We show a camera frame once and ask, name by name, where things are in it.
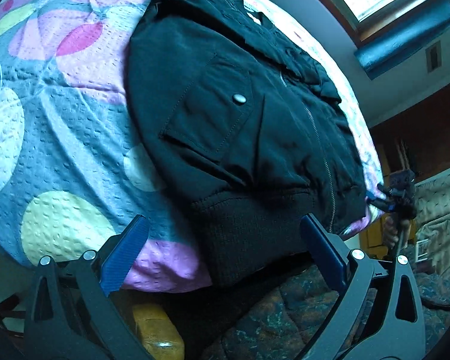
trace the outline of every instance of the black jacket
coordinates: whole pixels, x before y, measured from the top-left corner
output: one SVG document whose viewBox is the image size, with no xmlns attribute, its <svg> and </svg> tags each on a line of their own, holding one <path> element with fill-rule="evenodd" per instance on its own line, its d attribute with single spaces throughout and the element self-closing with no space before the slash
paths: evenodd
<svg viewBox="0 0 450 360">
<path fill-rule="evenodd" d="M 132 116 L 230 285 L 306 250 L 301 216 L 334 233 L 365 215 L 365 181 L 324 68 L 242 0 L 151 0 L 130 40 Z"/>
</svg>

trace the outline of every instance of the hand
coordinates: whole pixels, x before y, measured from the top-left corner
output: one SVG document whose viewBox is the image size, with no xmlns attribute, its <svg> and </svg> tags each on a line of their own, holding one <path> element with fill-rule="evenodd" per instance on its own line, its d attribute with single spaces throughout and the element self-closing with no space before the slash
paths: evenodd
<svg viewBox="0 0 450 360">
<path fill-rule="evenodd" d="M 401 228 L 406 229 L 403 240 L 407 244 L 408 237 L 410 237 L 410 221 L 402 220 Z M 391 216 L 387 216 L 385 223 L 383 224 L 383 244 L 388 247 L 388 249 L 393 249 L 395 244 L 398 242 L 398 230 Z"/>
</svg>

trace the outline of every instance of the white wall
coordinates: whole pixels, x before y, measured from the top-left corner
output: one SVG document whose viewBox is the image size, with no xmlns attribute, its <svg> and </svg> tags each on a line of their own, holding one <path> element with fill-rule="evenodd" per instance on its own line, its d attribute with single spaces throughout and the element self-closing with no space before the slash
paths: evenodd
<svg viewBox="0 0 450 360">
<path fill-rule="evenodd" d="M 353 54 L 354 43 L 318 0 L 271 1 L 291 14 L 334 58 L 350 81 L 370 127 L 450 83 L 450 29 L 440 37 L 441 68 L 428 74 L 425 52 L 420 50 L 372 81 Z"/>
</svg>

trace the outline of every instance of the silver screw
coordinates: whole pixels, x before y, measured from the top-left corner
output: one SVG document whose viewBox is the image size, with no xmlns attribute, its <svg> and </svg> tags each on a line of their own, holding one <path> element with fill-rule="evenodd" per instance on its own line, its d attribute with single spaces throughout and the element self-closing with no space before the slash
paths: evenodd
<svg viewBox="0 0 450 360">
<path fill-rule="evenodd" d="M 50 261 L 52 261 L 52 259 L 50 258 L 50 256 L 43 256 L 43 257 L 40 259 L 40 265 L 41 265 L 41 266 L 47 266 L 47 265 L 50 263 Z"/>
<path fill-rule="evenodd" d="M 398 257 L 397 257 L 397 261 L 398 261 L 399 263 L 401 263 L 402 266 L 405 266 L 405 265 L 408 264 L 408 258 L 405 257 L 405 256 L 403 256 L 403 255 L 398 256 Z"/>
<path fill-rule="evenodd" d="M 84 254 L 83 254 L 83 259 L 84 260 L 93 260 L 95 258 L 95 256 L 97 255 L 97 253 L 94 250 L 87 250 Z"/>
<path fill-rule="evenodd" d="M 363 260 L 365 258 L 365 253 L 360 249 L 354 249 L 352 250 L 352 256 L 356 260 Z"/>
</svg>

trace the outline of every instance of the metal zipper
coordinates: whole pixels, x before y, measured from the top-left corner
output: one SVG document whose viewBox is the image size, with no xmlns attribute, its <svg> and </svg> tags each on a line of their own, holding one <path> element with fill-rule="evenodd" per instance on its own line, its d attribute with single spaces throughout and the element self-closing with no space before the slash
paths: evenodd
<svg viewBox="0 0 450 360">
<path fill-rule="evenodd" d="M 282 72 L 280 72 L 280 80 L 282 80 L 282 84 L 288 88 L 288 85 L 284 80 Z M 334 183 L 332 181 L 332 173 L 330 171 L 330 167 L 328 165 L 327 158 L 325 157 L 325 154 L 323 152 L 322 140 L 320 139 L 320 134 L 318 133 L 317 125 L 315 124 L 315 119 L 313 118 L 313 115 L 312 115 L 312 112 L 310 111 L 310 109 L 308 109 L 308 107 L 306 105 L 304 105 L 304 107 L 305 107 L 305 110 L 307 111 L 308 118 L 310 119 L 310 122 L 312 123 L 313 130 L 315 131 L 315 135 L 316 135 L 318 143 L 320 145 L 320 149 L 322 150 L 323 162 L 325 163 L 325 168 L 327 169 L 328 181 L 330 184 L 330 194 L 331 194 L 331 221 L 330 221 L 330 225 L 329 225 L 328 229 L 329 229 L 329 232 L 331 232 L 332 227 L 334 225 L 335 213 L 336 213 L 336 209 L 337 209 L 336 202 L 335 202 Z"/>
</svg>

